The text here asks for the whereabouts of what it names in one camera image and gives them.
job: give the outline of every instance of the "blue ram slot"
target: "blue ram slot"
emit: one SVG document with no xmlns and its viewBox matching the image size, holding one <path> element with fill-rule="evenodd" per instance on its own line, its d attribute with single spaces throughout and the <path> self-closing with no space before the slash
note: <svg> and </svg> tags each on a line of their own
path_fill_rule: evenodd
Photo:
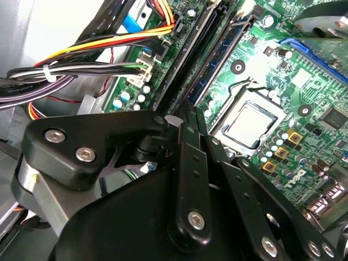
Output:
<svg viewBox="0 0 348 261">
<path fill-rule="evenodd" d="M 188 101 L 191 103 L 195 103 L 197 99 L 199 98 L 200 94 L 208 84 L 208 81 L 213 76 L 216 68 L 221 63 L 221 60 L 224 58 L 227 50 L 229 49 L 231 43 L 233 43 L 233 40 L 239 32 L 241 31 L 241 28 L 233 29 L 233 35 L 229 36 L 228 38 L 224 39 L 221 43 L 219 49 L 216 52 L 216 56 L 210 61 L 208 66 L 206 67 L 205 71 L 201 75 L 200 80 L 196 83 L 195 87 L 192 89 L 192 92 L 188 96 Z"/>
<path fill-rule="evenodd" d="M 292 48 L 302 53 L 306 58 L 314 62 L 318 67 L 322 68 L 325 72 L 327 72 L 337 81 L 339 81 L 340 83 L 344 85 L 348 84 L 347 77 L 345 77 L 342 73 L 336 71 L 335 69 L 331 68 L 324 60 L 316 56 L 307 46 L 305 46 L 303 43 L 299 42 L 298 40 L 294 38 L 287 38 L 280 41 L 279 44 L 291 46 Z"/>
</svg>

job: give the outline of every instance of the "screw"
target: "screw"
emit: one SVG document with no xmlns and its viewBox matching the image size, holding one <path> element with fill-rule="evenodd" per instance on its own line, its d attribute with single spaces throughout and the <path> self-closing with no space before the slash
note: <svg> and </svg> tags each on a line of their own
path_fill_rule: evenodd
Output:
<svg viewBox="0 0 348 261">
<path fill-rule="evenodd" d="M 315 254 L 317 257 L 321 256 L 319 248 L 312 241 L 308 242 L 308 247 L 312 251 L 312 253 Z"/>
<path fill-rule="evenodd" d="M 96 154 L 90 148 L 79 148 L 76 150 L 76 157 L 83 162 L 92 162 L 96 159 Z"/>
<path fill-rule="evenodd" d="M 212 138 L 212 142 L 215 144 L 215 145 L 219 145 L 220 142 L 217 138 Z"/>
<path fill-rule="evenodd" d="M 335 254 L 333 253 L 332 249 L 325 243 L 322 243 L 322 249 L 324 249 L 325 253 L 328 254 L 329 257 L 334 257 Z"/>
<path fill-rule="evenodd" d="M 196 230 L 203 230 L 206 226 L 203 216 L 196 211 L 191 211 L 188 215 L 188 219 L 191 226 L 193 226 L 193 228 Z"/>
<path fill-rule="evenodd" d="M 276 246 L 273 244 L 273 242 L 267 238 L 267 237 L 262 237 L 261 238 L 261 244 L 264 248 L 264 250 L 271 256 L 271 257 L 276 257 L 278 255 L 278 251 Z"/>
<path fill-rule="evenodd" d="M 242 159 L 241 162 L 242 162 L 245 166 L 250 167 L 249 162 L 247 162 L 245 159 Z"/>
<path fill-rule="evenodd" d="M 51 129 L 45 133 L 45 138 L 52 143 L 61 143 L 65 140 L 65 135 L 60 130 Z"/>
<path fill-rule="evenodd" d="M 159 124 L 165 124 L 165 121 L 160 116 L 156 116 L 154 120 Z"/>
<path fill-rule="evenodd" d="M 191 127 L 187 127 L 187 129 L 189 130 L 189 132 L 192 132 L 192 133 L 194 133 L 194 132 L 195 132 L 195 130 L 194 130 L 194 129 L 192 129 Z"/>
</svg>

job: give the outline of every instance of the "cable tie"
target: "cable tie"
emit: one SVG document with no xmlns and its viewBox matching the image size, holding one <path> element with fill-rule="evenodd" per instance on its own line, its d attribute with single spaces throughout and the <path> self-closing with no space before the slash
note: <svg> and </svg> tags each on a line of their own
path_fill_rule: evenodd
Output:
<svg viewBox="0 0 348 261">
<path fill-rule="evenodd" d="M 49 71 L 48 65 L 45 64 L 43 67 L 43 72 L 45 74 L 45 77 L 47 79 L 48 82 L 50 83 L 54 83 L 55 81 L 57 81 L 57 77 L 55 75 L 52 75 L 51 72 Z"/>
</svg>

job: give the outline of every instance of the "blue connector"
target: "blue connector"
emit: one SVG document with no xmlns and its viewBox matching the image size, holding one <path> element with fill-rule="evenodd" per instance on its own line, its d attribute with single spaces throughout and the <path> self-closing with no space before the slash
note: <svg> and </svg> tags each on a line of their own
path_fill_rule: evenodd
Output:
<svg viewBox="0 0 348 261">
<path fill-rule="evenodd" d="M 344 85 L 348 85 L 348 78 L 345 77 L 342 73 L 336 71 L 334 68 L 331 68 L 324 60 L 316 56 L 307 46 L 299 42 L 294 38 L 287 38 L 279 42 L 280 45 L 289 45 L 292 48 L 296 49 L 302 53 L 306 58 L 314 62 L 318 67 L 323 69 L 325 72 L 330 74 L 333 78 Z"/>
</svg>

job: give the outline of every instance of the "white label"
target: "white label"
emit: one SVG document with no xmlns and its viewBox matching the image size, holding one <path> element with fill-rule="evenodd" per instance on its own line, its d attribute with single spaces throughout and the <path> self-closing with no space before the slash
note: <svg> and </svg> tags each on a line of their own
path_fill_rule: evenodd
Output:
<svg viewBox="0 0 348 261">
<path fill-rule="evenodd" d="M 302 176 L 304 176 L 307 172 L 305 170 L 299 170 L 297 174 L 293 177 L 292 180 L 290 180 L 284 187 L 285 188 L 292 188 L 293 185 L 296 184 L 297 181 L 301 179 Z"/>
</svg>

